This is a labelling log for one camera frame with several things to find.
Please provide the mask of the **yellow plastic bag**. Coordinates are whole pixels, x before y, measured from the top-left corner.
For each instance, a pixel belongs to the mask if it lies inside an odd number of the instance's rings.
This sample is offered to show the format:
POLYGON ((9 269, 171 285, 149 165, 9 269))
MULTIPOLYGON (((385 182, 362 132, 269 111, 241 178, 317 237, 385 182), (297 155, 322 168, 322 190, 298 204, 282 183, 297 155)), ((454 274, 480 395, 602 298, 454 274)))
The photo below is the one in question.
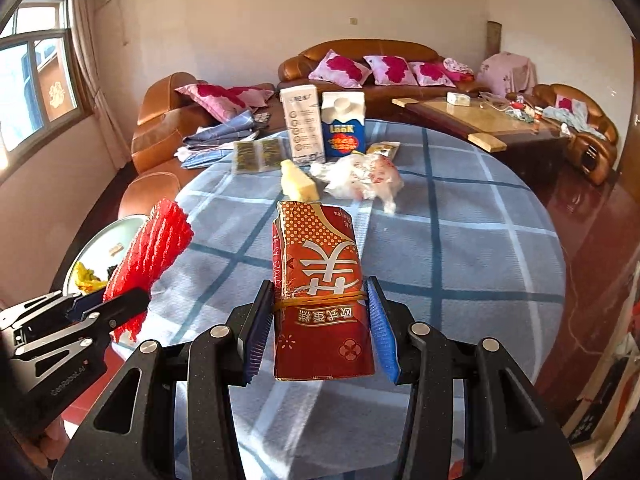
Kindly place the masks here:
POLYGON ((76 262, 73 267, 72 281, 83 294, 91 294, 107 286, 107 281, 98 278, 93 270, 86 268, 81 262, 76 262))

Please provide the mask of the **red foam net sleeve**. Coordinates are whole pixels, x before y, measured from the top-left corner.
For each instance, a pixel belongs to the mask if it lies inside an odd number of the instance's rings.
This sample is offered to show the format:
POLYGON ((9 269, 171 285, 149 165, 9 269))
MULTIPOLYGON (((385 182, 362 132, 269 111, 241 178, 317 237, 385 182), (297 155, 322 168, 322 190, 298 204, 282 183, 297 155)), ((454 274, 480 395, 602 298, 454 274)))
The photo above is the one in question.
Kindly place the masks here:
POLYGON ((134 288, 151 295, 152 286, 186 250, 192 238, 188 215, 173 200, 160 200, 108 281, 103 301, 134 288))

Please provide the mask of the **red paper packet bundle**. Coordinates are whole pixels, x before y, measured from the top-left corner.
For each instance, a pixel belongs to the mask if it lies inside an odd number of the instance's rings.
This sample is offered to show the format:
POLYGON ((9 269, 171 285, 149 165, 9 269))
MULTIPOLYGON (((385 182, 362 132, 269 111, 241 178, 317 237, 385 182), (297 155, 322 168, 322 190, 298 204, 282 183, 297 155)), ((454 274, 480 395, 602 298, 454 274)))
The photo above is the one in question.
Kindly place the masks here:
POLYGON ((318 203, 278 203, 272 222, 274 369, 277 380, 374 373, 352 217, 318 203))

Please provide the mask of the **yellow sponge block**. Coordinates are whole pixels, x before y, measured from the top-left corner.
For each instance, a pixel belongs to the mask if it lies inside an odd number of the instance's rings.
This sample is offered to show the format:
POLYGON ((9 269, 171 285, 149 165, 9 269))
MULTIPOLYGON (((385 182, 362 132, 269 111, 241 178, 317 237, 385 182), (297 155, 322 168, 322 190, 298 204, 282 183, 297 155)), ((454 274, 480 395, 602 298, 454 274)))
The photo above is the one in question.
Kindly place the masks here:
POLYGON ((282 193, 296 202, 318 202, 320 200, 317 185, 314 180, 296 166, 291 159, 281 162, 281 188, 282 193))

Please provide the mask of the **white printed plastic bag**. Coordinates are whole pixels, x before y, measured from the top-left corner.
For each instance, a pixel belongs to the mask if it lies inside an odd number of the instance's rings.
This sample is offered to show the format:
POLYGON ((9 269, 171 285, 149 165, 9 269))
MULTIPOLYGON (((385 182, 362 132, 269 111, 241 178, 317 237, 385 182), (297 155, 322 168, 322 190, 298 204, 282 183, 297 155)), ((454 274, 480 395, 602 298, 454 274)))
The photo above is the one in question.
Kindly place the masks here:
POLYGON ((395 213, 395 197, 404 186, 395 165, 380 154, 352 153, 336 162, 313 162, 310 173, 326 184, 324 192, 338 200, 379 198, 386 214, 395 213))

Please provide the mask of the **light blue trash bin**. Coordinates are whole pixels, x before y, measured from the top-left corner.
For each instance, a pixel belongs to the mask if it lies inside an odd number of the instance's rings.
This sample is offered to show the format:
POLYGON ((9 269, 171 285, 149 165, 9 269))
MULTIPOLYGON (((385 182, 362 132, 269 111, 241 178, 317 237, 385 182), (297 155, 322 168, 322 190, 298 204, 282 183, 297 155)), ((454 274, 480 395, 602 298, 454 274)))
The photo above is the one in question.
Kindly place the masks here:
POLYGON ((139 229, 148 217, 145 214, 133 214, 118 219, 96 234, 81 249, 66 273, 61 287, 64 295, 79 292, 73 279, 73 270, 80 262, 88 270, 93 270, 98 278, 107 278, 107 269, 117 266, 126 256, 126 252, 139 229))

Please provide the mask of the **folded blue bedsheets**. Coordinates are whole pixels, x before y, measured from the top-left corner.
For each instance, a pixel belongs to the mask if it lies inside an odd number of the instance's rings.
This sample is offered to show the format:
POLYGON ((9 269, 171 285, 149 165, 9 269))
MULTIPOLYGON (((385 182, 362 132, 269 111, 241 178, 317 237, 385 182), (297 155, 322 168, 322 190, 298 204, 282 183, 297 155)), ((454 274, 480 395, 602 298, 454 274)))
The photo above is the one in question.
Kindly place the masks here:
POLYGON ((198 169, 213 165, 232 153, 236 141, 253 140, 264 124, 247 110, 228 122, 211 127, 198 127, 186 136, 175 151, 182 169, 198 169))

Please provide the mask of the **brown leather chaise sofa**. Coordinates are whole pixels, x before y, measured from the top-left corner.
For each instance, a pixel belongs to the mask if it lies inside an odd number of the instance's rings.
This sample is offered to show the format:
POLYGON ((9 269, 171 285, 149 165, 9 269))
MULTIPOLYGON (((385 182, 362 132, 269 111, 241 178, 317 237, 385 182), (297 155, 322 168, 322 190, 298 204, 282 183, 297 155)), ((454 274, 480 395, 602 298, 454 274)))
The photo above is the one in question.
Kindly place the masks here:
MULTIPOLYGON (((182 140, 196 133, 198 127, 221 124, 203 107, 176 91, 178 87, 196 82, 206 81, 185 72, 173 73, 152 84, 145 93, 131 141, 131 158, 138 176, 122 196, 118 211, 120 218, 148 214, 159 200, 172 200, 201 173, 198 169, 182 169, 174 156, 182 140)), ((250 87, 274 91, 266 107, 251 112, 270 115, 266 127, 268 133, 282 130, 284 117, 276 89, 272 84, 250 87)))

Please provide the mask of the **clear packet of tea bags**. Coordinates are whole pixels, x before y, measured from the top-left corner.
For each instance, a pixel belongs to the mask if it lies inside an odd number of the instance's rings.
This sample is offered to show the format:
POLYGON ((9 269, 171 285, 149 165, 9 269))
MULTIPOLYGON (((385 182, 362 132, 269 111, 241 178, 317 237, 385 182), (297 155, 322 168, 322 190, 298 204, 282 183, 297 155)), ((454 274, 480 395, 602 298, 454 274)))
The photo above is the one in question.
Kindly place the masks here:
POLYGON ((259 174, 279 170, 281 162, 285 159, 283 140, 276 136, 236 141, 233 148, 232 171, 235 174, 259 174))

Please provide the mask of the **pink floral pillow on chaise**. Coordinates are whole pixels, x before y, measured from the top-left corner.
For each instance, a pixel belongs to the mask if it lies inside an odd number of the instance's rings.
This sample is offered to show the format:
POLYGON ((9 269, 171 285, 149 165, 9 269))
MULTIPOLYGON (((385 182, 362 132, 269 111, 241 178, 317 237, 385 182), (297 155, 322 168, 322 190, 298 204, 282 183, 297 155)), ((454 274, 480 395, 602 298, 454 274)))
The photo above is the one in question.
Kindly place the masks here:
POLYGON ((176 91, 203 107, 218 122, 230 122, 246 110, 266 107, 274 95, 274 91, 267 88, 224 88, 207 82, 185 84, 176 91))

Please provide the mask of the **tall white carton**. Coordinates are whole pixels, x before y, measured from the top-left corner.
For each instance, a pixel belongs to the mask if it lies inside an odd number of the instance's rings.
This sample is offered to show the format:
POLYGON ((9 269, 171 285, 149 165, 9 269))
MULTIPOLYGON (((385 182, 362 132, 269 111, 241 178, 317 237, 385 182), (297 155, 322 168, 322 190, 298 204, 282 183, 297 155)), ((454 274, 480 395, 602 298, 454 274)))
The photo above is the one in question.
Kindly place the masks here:
POLYGON ((280 91, 293 162, 310 165, 325 162, 317 88, 302 84, 280 91))

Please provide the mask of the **beige curtain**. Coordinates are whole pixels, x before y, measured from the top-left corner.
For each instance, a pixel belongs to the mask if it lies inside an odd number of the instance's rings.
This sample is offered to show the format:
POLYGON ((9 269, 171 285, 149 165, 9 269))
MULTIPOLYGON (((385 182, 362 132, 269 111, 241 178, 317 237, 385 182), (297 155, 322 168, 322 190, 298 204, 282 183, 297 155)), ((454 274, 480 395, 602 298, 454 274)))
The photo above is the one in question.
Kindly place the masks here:
POLYGON ((102 90, 98 52, 94 41, 94 0, 68 0, 68 18, 76 60, 89 93, 90 104, 112 165, 122 169, 130 161, 128 145, 102 90))

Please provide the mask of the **wooden coffee table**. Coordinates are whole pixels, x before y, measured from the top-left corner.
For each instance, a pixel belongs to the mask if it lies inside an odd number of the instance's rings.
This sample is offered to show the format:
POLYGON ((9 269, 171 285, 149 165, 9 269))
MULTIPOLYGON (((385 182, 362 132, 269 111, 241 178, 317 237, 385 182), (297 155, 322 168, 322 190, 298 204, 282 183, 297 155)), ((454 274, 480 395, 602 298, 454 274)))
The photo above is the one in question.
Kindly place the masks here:
POLYGON ((551 179, 561 169, 570 138, 543 120, 523 122, 475 99, 455 106, 444 98, 392 103, 428 128, 457 136, 510 167, 522 179, 551 179))

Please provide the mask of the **small yellow white box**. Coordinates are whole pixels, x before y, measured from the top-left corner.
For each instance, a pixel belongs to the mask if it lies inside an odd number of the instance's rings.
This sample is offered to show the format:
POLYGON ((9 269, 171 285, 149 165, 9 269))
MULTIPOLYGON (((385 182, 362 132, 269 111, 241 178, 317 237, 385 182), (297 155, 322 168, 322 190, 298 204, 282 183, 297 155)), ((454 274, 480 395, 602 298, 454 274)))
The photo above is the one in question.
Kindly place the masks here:
POLYGON ((372 143, 367 148, 368 155, 382 155, 393 160, 399 151, 400 143, 397 141, 381 141, 372 143))

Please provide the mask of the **blue Look milk carton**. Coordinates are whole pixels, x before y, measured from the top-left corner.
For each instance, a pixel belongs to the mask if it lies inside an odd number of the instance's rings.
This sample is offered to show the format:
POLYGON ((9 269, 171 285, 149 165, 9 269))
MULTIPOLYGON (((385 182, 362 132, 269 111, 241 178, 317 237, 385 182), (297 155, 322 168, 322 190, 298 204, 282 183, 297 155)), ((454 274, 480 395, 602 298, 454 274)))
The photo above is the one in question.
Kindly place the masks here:
POLYGON ((366 151, 366 102, 363 92, 323 92, 320 117, 327 158, 366 151))

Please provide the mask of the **white box on coffee table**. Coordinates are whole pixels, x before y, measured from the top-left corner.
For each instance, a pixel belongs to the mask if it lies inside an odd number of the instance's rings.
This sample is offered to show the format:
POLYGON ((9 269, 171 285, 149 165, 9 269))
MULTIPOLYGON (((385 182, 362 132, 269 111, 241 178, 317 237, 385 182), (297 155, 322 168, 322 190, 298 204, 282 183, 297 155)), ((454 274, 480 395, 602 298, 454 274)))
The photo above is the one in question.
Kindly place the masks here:
POLYGON ((471 105, 471 97, 465 93, 449 91, 446 95, 446 102, 451 106, 469 107, 471 105))

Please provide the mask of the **pink floral pillow left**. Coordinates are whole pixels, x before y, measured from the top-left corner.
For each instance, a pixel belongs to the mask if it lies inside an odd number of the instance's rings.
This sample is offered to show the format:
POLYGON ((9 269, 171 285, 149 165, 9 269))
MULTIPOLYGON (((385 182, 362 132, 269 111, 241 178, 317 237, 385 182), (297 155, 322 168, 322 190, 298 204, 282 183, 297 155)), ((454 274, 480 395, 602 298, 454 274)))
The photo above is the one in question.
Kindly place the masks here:
POLYGON ((330 82, 345 89, 357 89, 364 85, 371 74, 372 70, 367 66, 330 49, 308 75, 308 79, 330 82))

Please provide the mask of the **pink cloth covered object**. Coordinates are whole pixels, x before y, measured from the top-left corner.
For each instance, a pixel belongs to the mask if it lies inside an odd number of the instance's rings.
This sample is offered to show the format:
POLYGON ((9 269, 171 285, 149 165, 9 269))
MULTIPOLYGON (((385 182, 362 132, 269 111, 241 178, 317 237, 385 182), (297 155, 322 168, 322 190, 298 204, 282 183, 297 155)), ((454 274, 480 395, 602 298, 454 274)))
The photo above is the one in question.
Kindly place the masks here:
POLYGON ((502 98, 510 92, 530 93, 538 84, 532 60, 511 52, 499 52, 486 58, 475 79, 502 98))

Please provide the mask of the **pink floral pillow right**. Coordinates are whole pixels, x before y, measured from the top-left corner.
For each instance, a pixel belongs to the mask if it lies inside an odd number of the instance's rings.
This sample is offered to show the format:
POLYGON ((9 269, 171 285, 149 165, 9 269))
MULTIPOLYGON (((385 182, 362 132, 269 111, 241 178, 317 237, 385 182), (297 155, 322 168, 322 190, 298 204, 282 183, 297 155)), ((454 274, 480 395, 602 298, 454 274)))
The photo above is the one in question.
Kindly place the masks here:
POLYGON ((411 62, 409 64, 414 78, 420 87, 448 87, 454 88, 456 85, 435 63, 411 62))

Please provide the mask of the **pink floral pillow middle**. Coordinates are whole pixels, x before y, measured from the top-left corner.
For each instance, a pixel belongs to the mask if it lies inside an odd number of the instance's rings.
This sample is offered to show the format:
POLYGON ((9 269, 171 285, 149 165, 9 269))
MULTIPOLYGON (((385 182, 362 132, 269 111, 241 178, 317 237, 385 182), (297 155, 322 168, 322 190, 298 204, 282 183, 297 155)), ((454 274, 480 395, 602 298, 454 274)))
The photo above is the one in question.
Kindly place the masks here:
POLYGON ((377 86, 411 86, 416 87, 416 77, 401 56, 396 55, 366 55, 364 60, 372 70, 377 86))

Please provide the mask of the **window with frame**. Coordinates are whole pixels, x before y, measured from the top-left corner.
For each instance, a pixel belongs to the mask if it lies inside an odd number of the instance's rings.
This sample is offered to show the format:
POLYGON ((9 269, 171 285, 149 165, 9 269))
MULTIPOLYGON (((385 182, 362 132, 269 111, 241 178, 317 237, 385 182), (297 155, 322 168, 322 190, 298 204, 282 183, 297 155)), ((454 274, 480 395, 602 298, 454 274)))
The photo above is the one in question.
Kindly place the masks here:
POLYGON ((92 113, 68 0, 21 0, 1 27, 1 177, 92 113))

